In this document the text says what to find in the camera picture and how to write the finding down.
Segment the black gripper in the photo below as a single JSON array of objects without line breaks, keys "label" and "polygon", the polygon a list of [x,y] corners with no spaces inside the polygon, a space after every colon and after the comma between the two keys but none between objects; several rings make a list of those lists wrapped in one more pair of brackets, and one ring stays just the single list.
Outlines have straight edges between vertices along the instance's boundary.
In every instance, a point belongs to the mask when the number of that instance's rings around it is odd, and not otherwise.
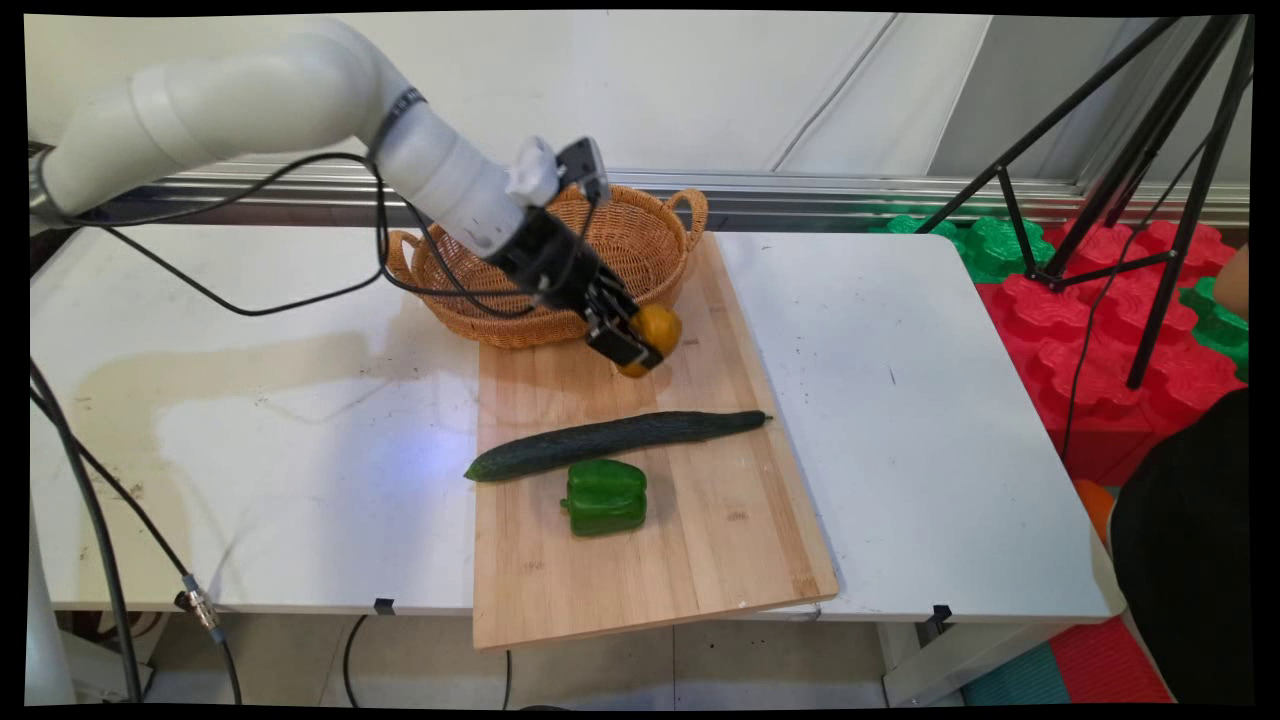
[{"label": "black gripper", "polygon": [[643,374],[666,356],[631,328],[640,306],[625,287],[603,284],[605,264],[588,242],[596,208],[580,231],[545,208],[527,208],[515,233],[486,263],[497,266],[532,305],[575,313],[588,323],[586,345],[618,369]]}]

